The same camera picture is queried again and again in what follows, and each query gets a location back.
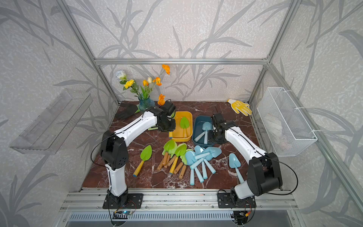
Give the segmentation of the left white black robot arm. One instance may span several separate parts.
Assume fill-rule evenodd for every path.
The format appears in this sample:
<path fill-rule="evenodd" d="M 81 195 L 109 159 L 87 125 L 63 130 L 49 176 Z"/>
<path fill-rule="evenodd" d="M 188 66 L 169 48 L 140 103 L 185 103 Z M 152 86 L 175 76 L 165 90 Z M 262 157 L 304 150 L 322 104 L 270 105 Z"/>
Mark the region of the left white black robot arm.
<path fill-rule="evenodd" d="M 109 175 L 109 191 L 115 197 L 120 197 L 127 191 L 125 182 L 125 165 L 129 160 L 127 147 L 131 142 L 152 126 L 159 131 L 174 131 L 176 121 L 175 105 L 166 101 L 162 106 L 148 108 L 140 117 L 127 126 L 114 132 L 107 131 L 101 143 L 101 158 Z"/>

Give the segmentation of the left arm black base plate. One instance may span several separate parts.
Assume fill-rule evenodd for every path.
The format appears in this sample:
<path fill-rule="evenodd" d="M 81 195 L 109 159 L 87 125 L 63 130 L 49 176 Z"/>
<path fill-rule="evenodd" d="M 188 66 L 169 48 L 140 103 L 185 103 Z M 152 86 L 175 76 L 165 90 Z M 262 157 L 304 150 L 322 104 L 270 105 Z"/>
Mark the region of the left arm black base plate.
<path fill-rule="evenodd" d="M 103 209 L 140 209 L 144 194 L 130 194 L 127 191 L 119 197 L 108 194 Z"/>

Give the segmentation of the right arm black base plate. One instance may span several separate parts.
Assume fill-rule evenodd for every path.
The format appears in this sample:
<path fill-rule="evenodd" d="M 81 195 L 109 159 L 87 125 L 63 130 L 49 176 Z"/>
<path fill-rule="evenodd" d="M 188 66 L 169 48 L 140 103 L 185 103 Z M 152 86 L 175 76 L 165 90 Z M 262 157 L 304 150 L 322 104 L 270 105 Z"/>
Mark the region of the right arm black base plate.
<path fill-rule="evenodd" d="M 245 199 L 238 198 L 237 194 L 233 191 L 231 193 L 227 193 L 226 190 L 220 189 L 217 192 L 217 202 L 218 207 L 221 209 L 227 208 L 249 208 L 255 209 L 256 202 L 255 197 L 247 197 Z"/>

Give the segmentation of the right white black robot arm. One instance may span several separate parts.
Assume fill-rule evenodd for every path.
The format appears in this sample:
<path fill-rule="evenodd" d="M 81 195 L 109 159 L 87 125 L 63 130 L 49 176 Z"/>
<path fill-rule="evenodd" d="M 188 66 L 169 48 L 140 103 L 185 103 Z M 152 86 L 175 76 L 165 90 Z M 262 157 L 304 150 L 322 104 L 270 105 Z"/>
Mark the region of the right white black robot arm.
<path fill-rule="evenodd" d="M 283 185 L 277 155 L 267 153 L 254 144 L 233 121 L 226 121 L 221 113 L 211 116 L 213 129 L 209 141 L 217 144 L 231 143 L 248 163 L 247 180 L 231 189 L 236 201 L 260 196 Z"/>

